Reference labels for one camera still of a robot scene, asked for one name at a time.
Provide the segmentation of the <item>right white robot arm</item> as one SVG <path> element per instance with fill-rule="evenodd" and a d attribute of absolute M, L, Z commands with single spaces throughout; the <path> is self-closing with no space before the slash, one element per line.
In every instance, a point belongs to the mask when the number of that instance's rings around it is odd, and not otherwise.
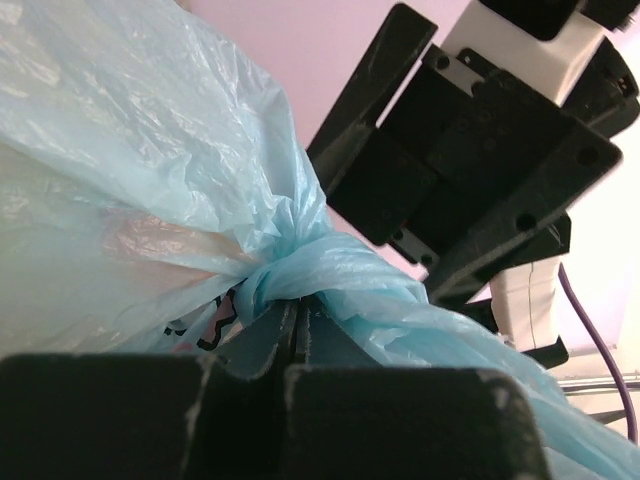
<path fill-rule="evenodd" d="M 564 363 L 568 208 L 621 161 L 639 85 L 607 38 L 634 1 L 473 1 L 441 45 L 398 3 L 308 147 L 330 207 L 427 269 L 430 301 Z"/>

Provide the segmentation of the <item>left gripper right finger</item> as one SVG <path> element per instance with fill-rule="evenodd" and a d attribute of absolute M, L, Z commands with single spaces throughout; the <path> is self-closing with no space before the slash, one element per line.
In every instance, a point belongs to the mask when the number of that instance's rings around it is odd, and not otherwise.
<path fill-rule="evenodd" d="M 546 479 L 527 399 L 491 369 L 384 367 L 300 303 L 284 376 L 288 479 Z"/>

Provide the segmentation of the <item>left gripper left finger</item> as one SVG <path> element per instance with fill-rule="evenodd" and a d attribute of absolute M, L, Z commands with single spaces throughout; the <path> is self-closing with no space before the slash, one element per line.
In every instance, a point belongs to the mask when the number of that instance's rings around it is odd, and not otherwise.
<path fill-rule="evenodd" d="M 277 388 L 298 305 L 196 356 L 20 354 L 1 363 L 5 479 L 274 479 Z"/>

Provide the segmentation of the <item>light blue plastic bag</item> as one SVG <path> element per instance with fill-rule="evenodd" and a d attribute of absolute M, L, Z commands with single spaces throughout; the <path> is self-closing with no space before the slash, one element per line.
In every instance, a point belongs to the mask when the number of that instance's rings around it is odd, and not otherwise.
<path fill-rule="evenodd" d="M 243 322 L 318 294 L 388 366 L 514 376 L 560 479 L 635 479 L 638 448 L 555 379 L 333 229 L 284 90 L 171 1 L 1 5 L 1 352 L 172 351 L 236 289 Z"/>

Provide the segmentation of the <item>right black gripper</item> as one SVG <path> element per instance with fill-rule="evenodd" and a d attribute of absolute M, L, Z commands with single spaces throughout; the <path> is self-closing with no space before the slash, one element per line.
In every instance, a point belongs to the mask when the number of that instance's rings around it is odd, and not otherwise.
<path fill-rule="evenodd" d="M 479 75 L 430 48 L 395 4 L 307 148 L 330 206 L 428 271 L 431 302 L 469 300 L 512 254 L 621 161 L 607 138 L 512 74 Z"/>

